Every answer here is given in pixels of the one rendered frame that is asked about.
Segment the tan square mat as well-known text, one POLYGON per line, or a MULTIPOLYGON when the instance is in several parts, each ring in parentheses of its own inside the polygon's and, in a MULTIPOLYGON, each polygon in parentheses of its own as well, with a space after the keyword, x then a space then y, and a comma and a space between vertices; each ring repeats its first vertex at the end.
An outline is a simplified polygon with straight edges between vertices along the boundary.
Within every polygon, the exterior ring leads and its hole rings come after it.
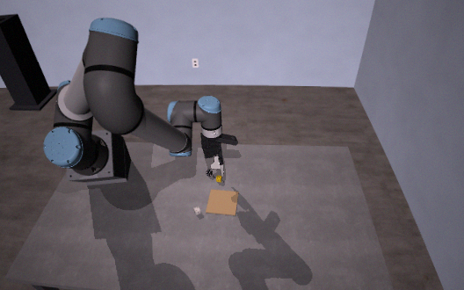
POLYGON ((211 189, 206 213, 236 215, 238 193, 211 189))

